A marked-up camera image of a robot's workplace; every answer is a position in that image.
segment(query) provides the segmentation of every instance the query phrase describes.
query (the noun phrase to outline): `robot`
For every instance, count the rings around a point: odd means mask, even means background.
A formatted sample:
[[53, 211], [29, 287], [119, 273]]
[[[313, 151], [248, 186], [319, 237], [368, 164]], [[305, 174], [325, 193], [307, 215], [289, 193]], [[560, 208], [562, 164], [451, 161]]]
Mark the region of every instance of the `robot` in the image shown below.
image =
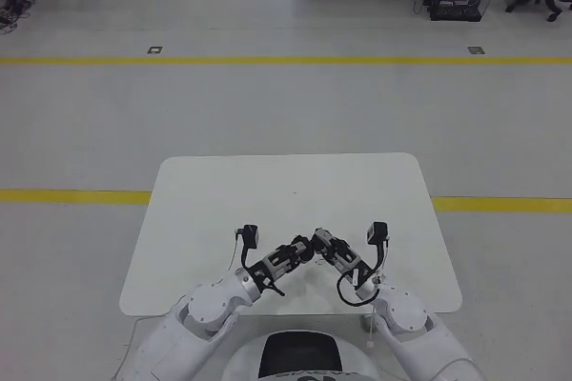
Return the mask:
[[[251, 307], [269, 290], [284, 296], [276, 281], [321, 255], [340, 273], [337, 292], [350, 306], [372, 305], [374, 327], [387, 341], [411, 381], [485, 380], [476, 363], [443, 322], [414, 294], [385, 279], [388, 228], [374, 222], [367, 243], [377, 247], [378, 261], [368, 266], [347, 242], [316, 229], [311, 239], [297, 236], [254, 263], [248, 250], [258, 244], [258, 228], [245, 225], [241, 267], [218, 282], [197, 286], [161, 318], [126, 362], [118, 381], [190, 381], [235, 328], [237, 309]], [[347, 280], [360, 301], [346, 300], [340, 284]], [[403, 340], [404, 333], [415, 338]], [[279, 331], [240, 348], [223, 372], [222, 381], [378, 381], [371, 359], [352, 344], [317, 331]]]

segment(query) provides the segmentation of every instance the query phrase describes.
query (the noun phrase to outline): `black cable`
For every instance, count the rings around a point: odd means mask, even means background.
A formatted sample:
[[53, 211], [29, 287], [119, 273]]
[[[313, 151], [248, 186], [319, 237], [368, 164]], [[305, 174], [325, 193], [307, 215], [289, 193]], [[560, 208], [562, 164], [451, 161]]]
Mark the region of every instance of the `black cable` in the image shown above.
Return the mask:
[[345, 297], [343, 297], [343, 293], [341, 292], [341, 282], [343, 281], [343, 279], [350, 274], [352, 270], [350, 271], [346, 271], [344, 272], [339, 279], [337, 280], [337, 294], [339, 295], [339, 299], [341, 299], [341, 301], [345, 304], [347, 304], [348, 306], [351, 307], [362, 307], [362, 306], [366, 306], [367, 304], [373, 302], [375, 299], [377, 299], [378, 295], [379, 295], [379, 289], [375, 292], [375, 294], [373, 296], [371, 296], [369, 299], [367, 300], [363, 300], [359, 303], [353, 303], [350, 302], [349, 300], [345, 299]]
[[[385, 250], [383, 249], [383, 243], [381, 245], [378, 245], [378, 262], [375, 264], [375, 266], [373, 267], [373, 269], [371, 270], [371, 276], [373, 276], [373, 274], [375, 274], [379, 268], [381, 267], [381, 265], [383, 265], [383, 260], [385, 259]], [[367, 304], [373, 302], [375, 299], [377, 299], [378, 295], [379, 295], [379, 289], [375, 292], [375, 294], [373, 296], [371, 296], [369, 299], [367, 300], [363, 300], [359, 303], [353, 303], [350, 302], [349, 300], [345, 299], [345, 297], [343, 297], [343, 293], [341, 292], [341, 282], [343, 282], [343, 279], [347, 276], [350, 275], [350, 277], [354, 276], [354, 270], [349, 270], [344, 272], [339, 279], [337, 280], [337, 294], [339, 295], [339, 299], [341, 299], [341, 301], [343, 303], [345, 303], [348, 306], [351, 307], [362, 307], [362, 306], [366, 306]], [[358, 288], [362, 287], [362, 285], [364, 284], [364, 282], [366, 282], [369, 278], [364, 279], [360, 285], [358, 286]]]

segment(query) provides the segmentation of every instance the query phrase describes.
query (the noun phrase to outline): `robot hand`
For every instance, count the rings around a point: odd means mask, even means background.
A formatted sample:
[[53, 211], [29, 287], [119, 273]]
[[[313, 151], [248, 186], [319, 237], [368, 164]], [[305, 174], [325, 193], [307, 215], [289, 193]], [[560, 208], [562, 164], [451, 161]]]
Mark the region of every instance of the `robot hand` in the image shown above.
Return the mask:
[[258, 243], [256, 226], [246, 225], [236, 234], [244, 241], [242, 268], [182, 297], [127, 361], [117, 381], [191, 380], [233, 330], [239, 316], [235, 310], [251, 307], [267, 289], [283, 294], [276, 280], [314, 255], [309, 240], [298, 236], [248, 268], [247, 252]]
[[[378, 263], [372, 269], [345, 241], [324, 229], [317, 229], [311, 242], [314, 250], [341, 273], [337, 281], [341, 299], [351, 306], [375, 307], [378, 331], [411, 381], [485, 380], [466, 349], [436, 315], [412, 292], [386, 283], [383, 275], [377, 274], [384, 259], [384, 245], [387, 247], [387, 224], [375, 222], [367, 231], [367, 243], [378, 249]], [[354, 286], [362, 302], [354, 304], [343, 299], [339, 290], [343, 278]], [[401, 333], [418, 336], [401, 341]]]
[[125, 363], [118, 381], [188, 381], [201, 369], [237, 322], [231, 313], [217, 332], [189, 324], [191, 302], [202, 287], [184, 296], [161, 320]]
[[[482, 381], [479, 367], [460, 341], [410, 291], [379, 285], [373, 301], [376, 327], [411, 381]], [[421, 333], [404, 341], [400, 333]]]

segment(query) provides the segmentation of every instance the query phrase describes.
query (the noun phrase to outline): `white cable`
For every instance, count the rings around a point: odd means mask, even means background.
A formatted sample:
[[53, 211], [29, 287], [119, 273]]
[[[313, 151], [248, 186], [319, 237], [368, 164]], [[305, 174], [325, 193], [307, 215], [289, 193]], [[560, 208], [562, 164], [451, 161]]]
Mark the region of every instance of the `white cable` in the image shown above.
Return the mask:
[[[175, 302], [175, 304], [173, 306], [170, 307], [170, 311], [178, 304], [180, 303], [180, 301], [182, 301], [182, 299], [184, 299], [185, 295], [180, 296], [180, 299], [178, 299], [177, 302]], [[133, 343], [133, 338], [135, 337], [135, 331], [137, 330], [137, 323], [142, 321], [142, 320], [149, 320], [149, 319], [155, 319], [156, 317], [164, 317], [165, 315], [167, 315], [168, 313], [170, 313], [170, 311], [167, 311], [165, 313], [163, 313], [162, 315], [148, 315], [148, 316], [141, 316], [138, 317], [137, 319], [135, 319], [135, 321], [133, 322], [133, 329], [132, 329], [132, 335], [130, 336], [130, 342], [127, 344], [127, 350], [125, 351], [125, 355], [123, 356], [123, 360], [121, 360], [121, 363], [118, 365], [118, 368], [116, 369], [116, 372], [114, 373], [114, 375], [111, 377], [111, 381], [116, 381], [116, 377], [118, 377], [118, 373], [121, 371], [121, 369], [123, 368], [123, 365], [125, 365], [125, 360], [127, 360], [127, 356], [130, 354], [130, 350], [132, 349], [132, 343]]]

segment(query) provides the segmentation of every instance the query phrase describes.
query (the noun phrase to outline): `cable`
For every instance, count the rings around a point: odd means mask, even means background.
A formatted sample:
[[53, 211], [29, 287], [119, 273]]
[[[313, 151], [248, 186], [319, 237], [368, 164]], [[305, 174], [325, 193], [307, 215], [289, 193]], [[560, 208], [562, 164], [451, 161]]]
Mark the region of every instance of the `cable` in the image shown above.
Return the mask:
[[236, 252], [237, 252], [237, 234], [235, 235], [235, 247], [233, 248], [233, 256], [231, 257], [231, 263], [229, 264], [229, 268], [227, 269], [227, 271], [229, 271], [231, 269], [231, 266], [233, 265]]
[[418, 4], [419, 0], [416, 0], [415, 3], [413, 3], [413, 13], [414, 14], [420, 14], [421, 10], [423, 10], [423, 0], [421, 0], [421, 7], [419, 7], [419, 10], [416, 11], [416, 5]]
[[137, 323], [141, 322], [142, 320], [149, 320], [149, 319], [155, 319], [156, 317], [165, 317], [168, 313], [170, 313], [170, 311], [178, 304], [182, 301], [182, 299], [184, 299], [184, 297], [186, 296], [186, 294], [180, 296], [180, 299], [178, 299], [177, 302], [175, 302], [175, 304], [173, 306], [170, 307], [170, 310], [163, 313], [162, 315], [148, 315], [148, 316], [141, 316], [138, 317], [137, 319], [135, 319], [135, 321], [133, 322], [133, 329], [132, 329], [132, 335], [130, 336], [130, 341], [127, 344], [127, 350], [125, 351], [125, 355], [123, 356], [123, 360], [121, 360], [121, 363], [118, 365], [118, 368], [116, 369], [116, 372], [114, 373], [114, 375], [111, 377], [111, 381], [116, 381], [116, 377], [118, 377], [118, 373], [121, 371], [121, 369], [123, 368], [123, 365], [125, 365], [125, 360], [127, 360], [127, 356], [130, 354], [130, 350], [132, 349], [132, 343], [133, 343], [133, 338], [135, 337], [135, 331], [137, 330]]
[[[382, 269], [383, 269], [384, 263], [385, 263], [385, 251], [384, 251], [384, 249], [383, 249], [383, 244], [381, 244], [381, 245], [378, 245], [378, 262], [375, 264], [375, 266], [374, 266], [373, 269], [371, 270], [371, 275], [370, 275], [368, 278], [364, 279], [364, 280], [360, 283], [360, 286], [359, 286], [359, 287], [362, 287], [362, 284], [363, 284], [364, 282], [366, 282], [371, 276], [373, 276], [373, 274], [375, 274], [375, 273], [379, 270], [379, 268], [382, 268]], [[354, 274], [354, 270], [346, 271], [346, 272], [344, 272], [344, 273], [339, 277], [339, 279], [337, 280], [337, 294], [339, 295], [339, 299], [341, 299], [341, 301], [342, 301], [343, 303], [345, 303], [346, 305], [351, 306], [351, 307], [362, 307], [362, 306], [366, 306], [366, 305], [370, 304], [371, 302], [373, 302], [375, 299], [377, 299], [377, 297], [379, 296], [379, 288], [377, 289], [377, 291], [375, 291], [375, 294], [374, 294], [373, 296], [371, 296], [369, 299], [363, 300], [363, 301], [361, 301], [361, 302], [359, 302], [359, 303], [350, 302], [349, 300], [345, 299], [345, 297], [343, 297], [343, 293], [341, 292], [341, 282], [343, 282], [343, 279], [344, 279], [347, 275], [353, 276], [353, 274]]]
[[352, 272], [352, 270], [346, 271], [344, 272], [339, 279], [337, 280], [337, 294], [339, 295], [339, 299], [341, 299], [341, 301], [345, 304], [347, 304], [348, 306], [351, 307], [362, 307], [362, 306], [366, 306], [367, 304], [373, 302], [375, 299], [377, 299], [378, 295], [379, 295], [379, 289], [375, 292], [375, 294], [373, 296], [371, 296], [369, 299], [367, 300], [363, 300], [359, 303], [352, 303], [349, 300], [345, 299], [343, 297], [343, 293], [341, 292], [341, 282], [343, 282], [343, 279], [345, 278], [345, 276], [349, 275], [350, 272]]

